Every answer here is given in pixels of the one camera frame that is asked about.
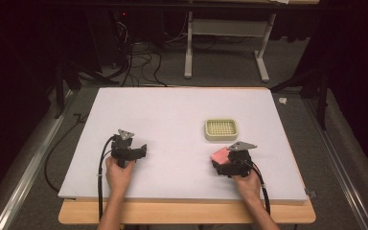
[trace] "red object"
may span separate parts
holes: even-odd
[[[229,155],[229,150],[226,149],[226,147],[224,147],[216,151],[215,153],[213,153],[211,155],[211,159],[220,165],[227,164],[229,163],[228,155]]]

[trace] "small basket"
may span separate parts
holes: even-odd
[[[232,119],[205,121],[205,139],[208,141],[234,141],[238,138],[238,126]]]

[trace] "black cable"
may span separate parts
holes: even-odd
[[[174,41],[166,42],[165,44],[167,46],[174,47],[174,48],[185,47],[187,45],[187,41],[183,40],[183,38],[185,38],[185,37],[187,37],[187,36],[180,37],[179,39],[176,39]]]
[[[243,162],[244,164],[252,168],[252,170],[258,175],[259,180],[261,182],[262,192],[264,196],[265,210],[270,214],[270,200],[268,198],[267,188],[265,187],[265,182],[263,181],[262,173],[260,172],[259,167],[253,162],[252,162],[252,165],[250,165],[244,160],[241,160],[241,159],[237,159],[237,160]]]
[[[114,78],[122,75],[122,73],[124,73],[127,70],[127,67],[128,67],[128,62],[127,62],[127,59],[125,59],[124,62],[122,63],[121,68],[117,72],[115,72],[115,73],[113,73],[109,76],[106,76],[105,78],[109,79],[109,80],[114,79]]]
[[[194,49],[196,49],[196,50],[209,50],[209,49],[213,48],[217,44],[217,40],[216,39],[212,39],[212,38],[210,38],[208,36],[204,36],[204,37],[206,38],[204,41],[210,41],[210,40],[212,40],[212,44],[210,44],[208,47],[205,47],[205,48],[199,48],[199,47],[196,47],[195,44],[193,43],[193,48]],[[201,42],[204,42],[204,41],[202,41],[202,37],[195,36],[194,37],[194,40],[196,40],[196,39],[201,40]]]
[[[125,82],[127,81],[127,76],[129,76],[129,73],[130,73],[130,70],[131,70],[131,67],[132,67],[133,47],[130,46],[129,52],[130,52],[130,58],[129,58],[129,60],[126,60],[129,63],[129,65],[128,65],[128,68],[126,69],[126,75],[125,75],[124,81],[122,82],[121,87],[124,87]]]
[[[143,63],[142,65],[142,77],[146,80],[146,81],[150,81],[150,82],[153,82],[153,83],[158,83],[158,84],[162,84],[164,85],[165,87],[168,87],[167,84],[165,84],[164,82],[162,82],[161,80],[159,80],[156,76],[157,72],[160,70],[160,67],[161,67],[161,61],[162,61],[162,56],[159,54],[159,53],[156,53],[156,52],[153,52],[153,53],[137,53],[137,54],[134,54],[135,56],[143,56],[143,55],[149,55],[150,59],[149,61],[146,61],[145,63]],[[144,68],[147,64],[150,63],[150,61],[152,60],[152,56],[151,55],[157,55],[159,56],[159,62],[158,62],[158,65],[157,65],[157,68],[155,69],[155,71],[153,72],[153,77],[155,80],[149,80],[148,78],[146,78],[145,76],[145,73],[144,73]]]
[[[263,181],[262,174],[260,173],[259,168],[256,170],[253,167],[252,170],[258,175],[259,180],[261,181],[262,192],[263,192],[264,203],[265,203],[265,210],[270,214],[270,200],[268,199],[267,188],[265,187],[265,182]]]
[[[109,137],[103,147],[103,153],[101,154],[100,166],[98,168],[98,210],[100,214],[100,219],[103,216],[103,161],[105,159],[105,150],[109,142],[115,140],[115,136]]]
[[[89,114],[81,117],[81,114],[79,113],[76,113],[74,114],[74,116],[78,116],[79,118],[77,119],[76,123],[70,127],[70,129],[68,129],[65,134],[55,143],[55,145],[53,146],[53,148],[49,151],[49,153],[47,154],[47,157],[44,161],[44,178],[46,179],[46,182],[47,184],[54,190],[56,191],[57,193],[59,192],[59,189],[53,185],[53,183],[50,181],[49,179],[49,175],[47,174],[47,167],[48,167],[48,164],[49,164],[49,159],[50,159],[50,156],[52,155],[52,153],[54,152],[54,150],[56,149],[56,147],[59,145],[59,143],[61,143],[61,141],[79,124],[83,124],[85,123],[85,119],[88,117]]]
[[[221,39],[222,37],[228,37],[228,36],[219,35],[219,36],[216,36],[215,39],[219,42],[222,42],[222,43],[240,44],[240,43],[245,42],[248,38],[251,38],[251,36],[244,36],[244,37],[241,37],[241,39],[239,41],[229,41],[229,40]]]
[[[140,56],[136,57],[135,55],[133,55],[133,57],[134,57],[134,58],[141,58],[141,59],[144,59],[144,60],[145,60],[145,62],[144,62],[144,63],[142,63],[142,64],[139,64],[139,65],[135,65],[135,66],[133,66],[133,65],[132,65],[132,68],[140,68],[140,67],[143,67],[144,65],[149,64],[149,63],[150,63],[150,61],[151,61],[151,56],[150,56],[150,55],[149,55],[149,58],[140,57]]]
[[[133,81],[133,80],[136,80],[136,86],[137,86],[137,87],[139,87],[139,86],[140,86],[140,84],[139,84],[139,80],[138,80],[138,78],[137,78],[136,76],[132,75],[131,73],[129,73],[129,76],[130,76],[130,80],[131,80],[131,82],[132,82],[133,87],[135,86],[135,84],[134,84],[134,81]]]

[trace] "white paper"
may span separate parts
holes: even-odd
[[[233,179],[217,175],[210,160],[234,142],[209,142],[204,122],[237,121],[236,141],[257,145],[271,200],[306,200],[301,175],[268,89],[102,88],[80,137],[60,197],[98,197],[97,173],[106,140],[118,128],[135,133],[133,148],[148,145],[137,161],[126,197],[240,199]],[[109,188],[103,177],[103,196]]]

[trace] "human arm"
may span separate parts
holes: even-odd
[[[238,191],[243,201],[256,221],[258,227],[262,230],[278,230],[279,226],[271,218],[270,214],[265,210],[260,199],[261,183],[259,176],[252,170],[247,177],[239,175],[232,176],[237,184]]]
[[[119,229],[121,224],[122,205],[135,162],[128,162],[126,168],[123,169],[117,165],[115,158],[108,157],[105,164],[110,194],[98,230],[115,230]]]

